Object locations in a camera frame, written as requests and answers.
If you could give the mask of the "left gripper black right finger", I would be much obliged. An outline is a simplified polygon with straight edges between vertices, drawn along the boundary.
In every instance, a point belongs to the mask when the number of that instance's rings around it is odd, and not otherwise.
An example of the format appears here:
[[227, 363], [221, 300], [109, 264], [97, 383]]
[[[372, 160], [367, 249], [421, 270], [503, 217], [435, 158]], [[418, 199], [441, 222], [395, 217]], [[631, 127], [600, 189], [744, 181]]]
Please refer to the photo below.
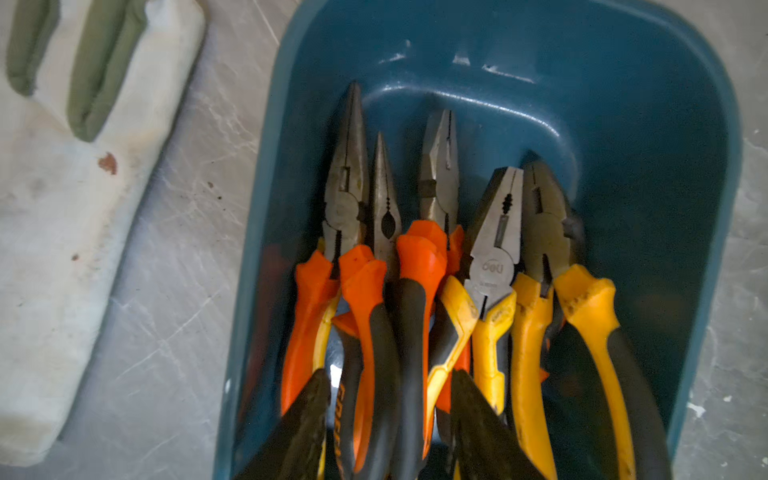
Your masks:
[[452, 373], [451, 431], [462, 479], [543, 477], [465, 371]]

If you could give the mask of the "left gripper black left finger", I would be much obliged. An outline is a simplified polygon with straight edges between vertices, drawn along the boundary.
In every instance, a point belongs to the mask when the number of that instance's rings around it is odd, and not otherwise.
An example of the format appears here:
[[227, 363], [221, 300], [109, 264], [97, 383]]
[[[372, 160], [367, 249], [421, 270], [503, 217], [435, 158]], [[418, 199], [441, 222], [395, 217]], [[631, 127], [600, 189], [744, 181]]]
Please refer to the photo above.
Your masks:
[[329, 403], [330, 380], [318, 369], [235, 479], [317, 479]]

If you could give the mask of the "orange black needle pliers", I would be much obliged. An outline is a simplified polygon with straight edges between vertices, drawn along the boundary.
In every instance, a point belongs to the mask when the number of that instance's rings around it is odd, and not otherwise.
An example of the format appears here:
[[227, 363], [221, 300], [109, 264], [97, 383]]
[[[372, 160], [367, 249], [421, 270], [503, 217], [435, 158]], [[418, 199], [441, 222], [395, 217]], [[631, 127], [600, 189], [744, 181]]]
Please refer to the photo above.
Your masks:
[[333, 450], [342, 479], [385, 479], [398, 435], [399, 355], [386, 285], [399, 269], [402, 232], [388, 149], [377, 135], [372, 180], [372, 240], [341, 256], [341, 293], [349, 311], [334, 318], [344, 348]]

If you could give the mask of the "yellow black deli pliers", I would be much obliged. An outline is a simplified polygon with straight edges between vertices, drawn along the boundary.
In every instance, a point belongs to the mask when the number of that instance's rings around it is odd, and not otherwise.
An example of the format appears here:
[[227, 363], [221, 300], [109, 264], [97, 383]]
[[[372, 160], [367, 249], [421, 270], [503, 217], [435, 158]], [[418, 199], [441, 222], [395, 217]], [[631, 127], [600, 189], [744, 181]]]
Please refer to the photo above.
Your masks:
[[448, 395], [456, 371], [471, 376], [496, 415], [506, 409], [522, 187], [521, 169], [494, 170], [463, 236], [458, 268], [446, 277], [436, 307], [429, 333], [428, 394], [440, 439], [449, 447], [453, 407]]

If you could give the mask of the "orange long-nose pliers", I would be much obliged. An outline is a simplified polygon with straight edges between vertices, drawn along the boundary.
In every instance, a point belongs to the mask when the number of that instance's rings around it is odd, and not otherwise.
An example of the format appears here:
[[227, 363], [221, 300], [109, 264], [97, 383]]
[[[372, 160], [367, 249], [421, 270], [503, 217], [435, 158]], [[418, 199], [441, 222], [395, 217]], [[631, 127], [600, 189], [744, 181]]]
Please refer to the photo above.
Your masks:
[[362, 92], [349, 84], [323, 195], [322, 237], [309, 260], [295, 269], [297, 301], [286, 350], [280, 412], [286, 413], [325, 355], [341, 298], [340, 258], [366, 237], [370, 200], [369, 157]]

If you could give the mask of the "orange black combination pliers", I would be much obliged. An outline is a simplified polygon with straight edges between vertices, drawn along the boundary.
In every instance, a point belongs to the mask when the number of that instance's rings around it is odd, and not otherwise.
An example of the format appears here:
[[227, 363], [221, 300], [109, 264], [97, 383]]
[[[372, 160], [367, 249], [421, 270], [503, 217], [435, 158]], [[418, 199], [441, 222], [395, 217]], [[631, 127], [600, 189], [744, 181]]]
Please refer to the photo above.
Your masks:
[[459, 332], [439, 302], [448, 268], [458, 265], [459, 165], [456, 115], [428, 120], [418, 178], [420, 217], [396, 241], [399, 276], [393, 285], [393, 328], [401, 377], [392, 479], [415, 479], [429, 453], [434, 409], [459, 357]]

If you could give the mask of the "yellow black large pliers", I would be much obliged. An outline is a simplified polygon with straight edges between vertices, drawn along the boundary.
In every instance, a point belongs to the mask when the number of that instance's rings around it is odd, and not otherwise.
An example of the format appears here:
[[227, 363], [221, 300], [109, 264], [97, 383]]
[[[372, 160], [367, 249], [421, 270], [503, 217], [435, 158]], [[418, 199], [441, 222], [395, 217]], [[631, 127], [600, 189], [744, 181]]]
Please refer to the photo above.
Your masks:
[[547, 479], [557, 476], [544, 412], [543, 348], [551, 342], [554, 310], [584, 341], [596, 366], [610, 413], [617, 470], [622, 479], [672, 476], [663, 422], [614, 309], [616, 287], [581, 263], [583, 225], [547, 163], [523, 167], [522, 246], [524, 270], [512, 326], [510, 406], [517, 440]]

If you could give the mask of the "teal storage box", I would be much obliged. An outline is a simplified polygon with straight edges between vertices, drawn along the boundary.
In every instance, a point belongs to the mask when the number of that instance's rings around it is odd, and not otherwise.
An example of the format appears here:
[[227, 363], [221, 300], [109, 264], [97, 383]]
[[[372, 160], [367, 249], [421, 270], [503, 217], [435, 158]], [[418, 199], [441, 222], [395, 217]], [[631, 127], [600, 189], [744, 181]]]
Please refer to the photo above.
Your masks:
[[305, 1], [274, 64], [212, 475], [245, 467], [280, 417], [294, 269], [321, 234], [349, 83], [418, 215], [428, 117], [457, 117], [459, 215], [537, 154], [586, 230], [585, 262], [654, 392], [670, 451], [686, 416], [741, 172], [738, 103], [714, 50], [646, 1]]

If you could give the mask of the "white green work glove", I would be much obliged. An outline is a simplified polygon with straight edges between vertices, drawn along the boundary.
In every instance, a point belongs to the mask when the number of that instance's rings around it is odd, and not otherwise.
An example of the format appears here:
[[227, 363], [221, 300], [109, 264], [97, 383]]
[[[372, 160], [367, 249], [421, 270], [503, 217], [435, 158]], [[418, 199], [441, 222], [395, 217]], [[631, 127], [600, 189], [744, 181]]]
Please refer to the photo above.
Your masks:
[[1, 5], [1, 461], [42, 462], [200, 50], [197, 1]]

